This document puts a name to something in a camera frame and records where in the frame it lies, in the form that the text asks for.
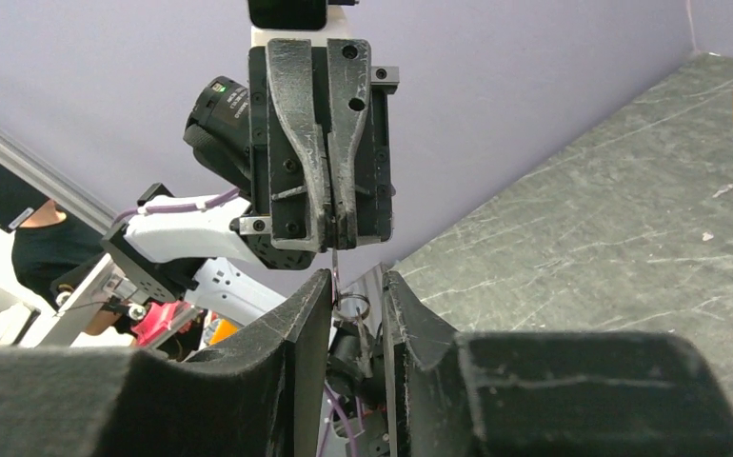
marble surface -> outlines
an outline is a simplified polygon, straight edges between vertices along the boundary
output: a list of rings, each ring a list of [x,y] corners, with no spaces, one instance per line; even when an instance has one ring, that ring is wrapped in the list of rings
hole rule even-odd
[[[733,405],[733,60],[690,62],[396,269],[463,330],[675,332]]]

mounting hole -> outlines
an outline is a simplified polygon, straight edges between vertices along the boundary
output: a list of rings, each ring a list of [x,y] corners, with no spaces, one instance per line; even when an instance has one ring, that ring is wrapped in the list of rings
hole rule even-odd
[[[361,100],[360,98],[353,98],[349,101],[349,108],[353,111],[363,111],[366,107],[367,104],[364,103],[364,100]]]
[[[358,49],[352,45],[344,46],[342,49],[342,55],[344,55],[346,59],[352,60],[358,57]]]
[[[299,224],[295,222],[289,222],[286,224],[286,230],[291,235],[296,235],[299,233]]]

lavender wall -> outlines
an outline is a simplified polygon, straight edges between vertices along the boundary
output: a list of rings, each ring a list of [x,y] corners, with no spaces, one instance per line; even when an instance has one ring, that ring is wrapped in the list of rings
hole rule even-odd
[[[733,57],[733,0],[689,0],[695,45]]]
[[[343,256],[345,280],[410,254],[692,51],[684,0],[361,3],[357,35],[401,66],[397,221],[389,244]],[[246,77],[245,4],[0,2],[0,128],[115,210],[156,181],[223,190],[181,137],[211,78]],[[307,277],[248,272],[285,293]]]

orange object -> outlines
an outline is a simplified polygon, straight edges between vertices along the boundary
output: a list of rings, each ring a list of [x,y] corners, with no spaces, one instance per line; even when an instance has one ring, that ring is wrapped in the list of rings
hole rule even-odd
[[[220,341],[226,340],[237,331],[238,328],[230,321],[221,319],[221,322],[218,324],[218,328],[215,330],[215,333],[212,334],[212,338],[209,339],[209,344],[212,346]]]

screw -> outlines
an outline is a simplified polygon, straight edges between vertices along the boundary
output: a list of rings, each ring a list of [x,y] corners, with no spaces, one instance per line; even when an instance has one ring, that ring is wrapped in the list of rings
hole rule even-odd
[[[145,315],[148,312],[145,310],[145,308],[139,306],[139,305],[131,305],[129,306],[129,317],[135,321],[141,321],[145,318]]]
[[[289,173],[296,172],[296,162],[294,162],[291,159],[287,159],[285,162],[283,162],[283,168],[286,169]]]
[[[299,233],[299,224],[297,224],[295,222],[289,222],[289,223],[286,224],[286,230],[291,235],[295,235],[295,234]]]
[[[346,59],[352,60],[358,57],[358,49],[352,45],[347,45],[342,49],[342,54]]]

